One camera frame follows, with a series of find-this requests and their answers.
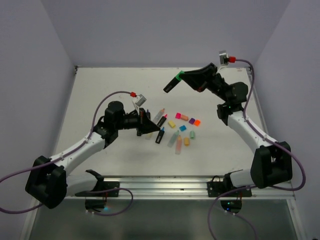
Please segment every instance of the red cap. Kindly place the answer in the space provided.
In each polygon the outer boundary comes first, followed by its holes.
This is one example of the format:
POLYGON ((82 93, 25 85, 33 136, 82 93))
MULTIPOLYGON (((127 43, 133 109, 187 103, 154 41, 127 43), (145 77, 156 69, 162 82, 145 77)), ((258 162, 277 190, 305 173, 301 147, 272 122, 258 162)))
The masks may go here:
POLYGON ((235 56, 229 56, 229 63, 234 63, 236 61, 236 57, 235 56))

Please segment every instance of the gray wall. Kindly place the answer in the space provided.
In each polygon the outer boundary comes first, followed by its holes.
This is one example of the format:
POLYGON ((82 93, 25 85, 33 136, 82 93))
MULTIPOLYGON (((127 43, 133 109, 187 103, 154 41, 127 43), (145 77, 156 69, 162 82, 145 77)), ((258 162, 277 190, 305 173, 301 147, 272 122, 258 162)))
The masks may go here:
MULTIPOLYGON (((256 88, 271 135, 288 141, 307 174, 296 201, 309 238, 320 238, 320 1, 292 0, 256 62, 256 88)), ((293 184, 301 181, 295 164, 293 184)))
MULTIPOLYGON (((50 156, 73 83, 73 64, 39 0, 0 3, 0 176, 50 156)), ((27 174, 0 184, 0 206, 29 207, 27 174)), ((0 239, 19 239, 26 214, 0 212, 0 239)))
POLYGON ((218 51, 255 61, 290 0, 42 0, 85 67, 203 66, 218 51))

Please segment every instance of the table surface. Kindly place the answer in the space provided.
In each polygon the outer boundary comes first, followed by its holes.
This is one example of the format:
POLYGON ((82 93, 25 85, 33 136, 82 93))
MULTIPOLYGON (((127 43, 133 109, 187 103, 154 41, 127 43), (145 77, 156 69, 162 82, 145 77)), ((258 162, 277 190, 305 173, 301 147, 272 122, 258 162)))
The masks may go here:
MULTIPOLYGON (((168 121, 176 124, 171 129, 164 123, 165 134, 160 144, 155 143, 157 133, 150 140, 136 136, 136 130, 121 130, 119 137, 106 149, 91 156, 79 165, 72 174, 82 174, 87 169, 104 176, 213 176, 251 167, 254 154, 241 137, 218 119, 217 104, 223 101, 210 91, 198 93, 185 82, 181 82, 170 93, 163 92, 164 86, 179 71, 194 68, 79 68, 67 111, 61 128, 56 153, 60 153, 78 142, 90 130, 94 111, 106 95, 114 91, 133 91, 143 94, 147 101, 143 108, 149 109, 151 119, 162 108, 168 121), (194 126, 181 119, 182 113, 201 120, 194 126), (181 154, 175 154, 175 146, 167 143, 178 127, 187 130, 181 136, 188 137, 194 130, 196 138, 190 146, 182 145, 181 154)), ((224 68, 221 75, 226 82, 244 82, 250 86, 245 68, 224 68)), ((125 111, 131 112, 132 98, 118 94, 103 104, 97 116, 104 114, 111 101, 121 101, 125 111)), ((250 99, 248 115, 261 128, 259 111, 254 97, 250 99)))

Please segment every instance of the purple cable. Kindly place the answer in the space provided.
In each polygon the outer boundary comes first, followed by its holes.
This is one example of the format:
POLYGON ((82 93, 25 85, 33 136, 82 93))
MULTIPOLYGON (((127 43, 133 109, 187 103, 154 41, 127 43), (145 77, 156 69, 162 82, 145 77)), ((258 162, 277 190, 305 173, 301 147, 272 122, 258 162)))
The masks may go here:
MULTIPOLYGON (((227 195, 229 194, 233 194, 235 192, 238 192, 238 191, 242 191, 242 190, 246 190, 246 189, 253 189, 253 188, 256 188, 256 186, 243 186, 243 187, 239 187, 239 188, 236 188, 236 189, 233 189, 233 190, 230 190, 230 191, 227 191, 225 193, 222 193, 220 194, 219 196, 216 197, 216 199, 213 201, 213 203, 211 204, 210 208, 209 208, 209 212, 208 212, 208 215, 207 215, 207 224, 208 224, 208 228, 209 228, 209 231, 211 233, 211 236, 213 237, 214 240, 217 240, 217 237, 216 235, 214 234, 214 231, 211 229, 211 212, 212 212, 212 209, 214 208, 215 204, 218 202, 218 199, 219 198, 222 198, 222 197, 226 197, 227 195)), ((259 240, 258 238, 258 232, 256 230, 256 228, 254 227, 254 225, 247 219, 245 219, 243 216, 241 215, 238 215, 236 214, 235 215, 236 217, 244 220, 245 222, 247 222, 250 227, 252 228, 253 232, 254 232, 254 239, 255 240, 259 240)))
MULTIPOLYGON (((95 109, 95 112, 94 112, 94 115, 93 115, 93 120, 92 120, 92 124, 91 124, 91 129, 90 129, 90 133, 87 137, 87 139, 91 138, 92 136, 92 133, 94 131, 94 126, 95 126, 95 121, 96 121, 96 117, 97 117, 97 113, 98 113, 98 110, 100 108, 100 106, 104 103, 104 101, 108 98, 110 98, 111 96, 115 95, 115 94, 131 94, 129 91, 115 91, 111 94, 109 94, 108 96, 106 96, 104 99, 101 100, 101 102, 98 104, 97 108, 95 109)), ((76 151, 78 151, 80 148, 82 148, 84 145, 86 144, 86 141, 84 140, 79 146, 77 146, 76 148, 72 149, 71 151, 69 152, 66 152, 64 155, 63 155, 63 158, 65 157, 68 157, 70 156, 71 154, 75 153, 76 151)), ((43 167, 46 167, 50 164, 54 164, 56 162, 59 162, 62 158, 59 157, 55 160, 52 160, 50 162, 47 162, 45 164, 42 164, 42 165, 39 165, 39 166, 34 166, 34 167, 29 167, 29 168, 26 168, 26 169, 23 169, 23 170, 20 170, 20 171, 16 171, 16 172, 13 172, 13 173, 10 173, 9 175, 7 176, 4 176, 0 179, 0 184, 4 181, 4 180, 7 180, 11 177, 14 177, 16 175, 19 175, 19 174, 23 174, 25 172, 29 172, 29 171, 32 171, 32 170, 36 170, 36 169, 41 169, 43 167)), ((12 211, 12 210, 6 210, 6 209, 3 209, 2 207, 0 207, 0 212, 2 213, 5 213, 5 214, 24 214, 24 213, 27 213, 27 212, 30 212, 32 210, 35 210, 39 207, 41 207, 43 204, 39 204, 37 206, 34 206, 34 207, 31 207, 31 208, 28 208, 28 209, 25 209, 25 210, 19 210, 19 211, 12 211)))
POLYGON ((102 190, 102 191, 88 191, 87 192, 89 194, 103 194, 103 193, 110 193, 110 192, 118 191, 118 190, 124 190, 124 191, 127 191, 128 193, 130 193, 131 200, 130 200, 128 206, 126 206, 121 211, 114 212, 114 213, 103 214, 100 212, 94 212, 95 215, 99 215, 99 216, 103 216, 103 217, 111 217, 111 216, 116 216, 116 215, 122 214, 123 212, 127 211, 131 207, 132 203, 134 202, 134 195, 129 189, 123 188, 123 187, 113 188, 113 189, 109 189, 109 190, 102 190))
MULTIPOLYGON (((244 109, 243 109, 243 118, 246 119, 247 118, 247 107, 248 107, 248 104, 249 104, 249 100, 250 100, 250 97, 252 95, 252 92, 254 90, 254 84, 255 84, 255 70, 254 70, 254 66, 251 64, 251 62, 247 61, 247 60, 244 60, 244 59, 236 59, 237 62, 243 62, 243 63, 247 63, 249 64, 249 66, 251 67, 251 71, 252 71, 252 83, 251 83, 251 88, 250 88, 250 91, 249 91, 249 95, 248 95, 248 98, 247 98, 247 101, 244 105, 244 109)), ((250 128, 256 133, 258 134, 261 138, 264 138, 264 136, 251 124, 251 122, 249 120, 246 121, 248 123, 248 125, 250 126, 250 128)), ((300 189, 302 189, 305 184, 306 184, 306 172, 305 172, 305 169, 304 167, 302 166, 301 162, 299 161, 299 159, 292 153, 290 152, 289 150, 285 149, 284 147, 280 146, 278 143, 274 142, 274 141, 271 141, 269 140, 268 138, 265 139, 266 142, 276 146, 277 148, 279 148, 280 150, 284 151, 286 154, 289 154, 294 160, 295 162, 298 164, 300 170, 301 170, 301 173, 302 173, 302 182, 299 186, 297 187, 293 187, 293 188, 286 188, 286 187, 280 187, 280 186, 272 186, 273 188, 275 189, 280 189, 280 190, 286 190, 286 191, 298 191, 300 189)))

